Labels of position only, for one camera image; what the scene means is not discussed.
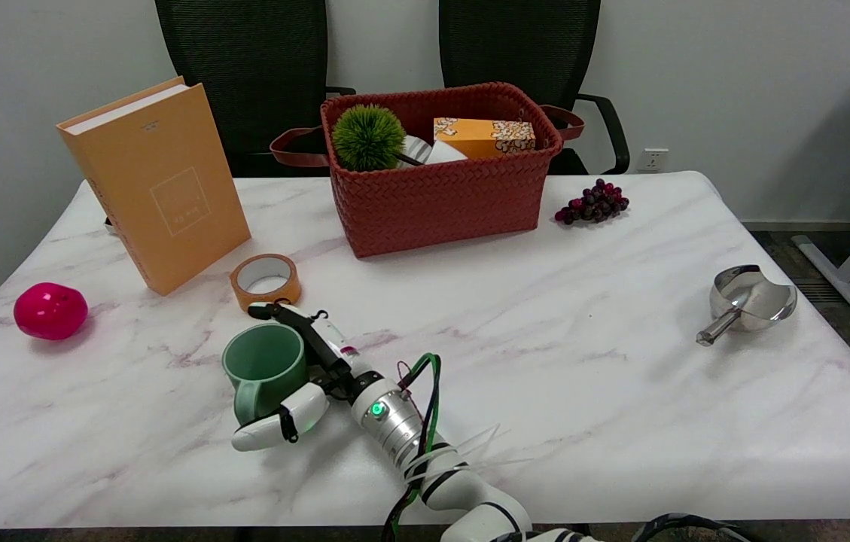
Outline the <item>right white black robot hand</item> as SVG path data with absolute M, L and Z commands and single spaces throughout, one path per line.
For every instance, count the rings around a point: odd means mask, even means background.
M 278 300 L 252 303 L 246 312 L 260 324 L 235 336 L 222 357 L 235 388 L 237 452 L 296 443 L 333 400 L 375 416 L 388 411 L 374 402 L 396 385 L 376 371 L 355 373 L 359 353 L 325 311 L 307 315 Z

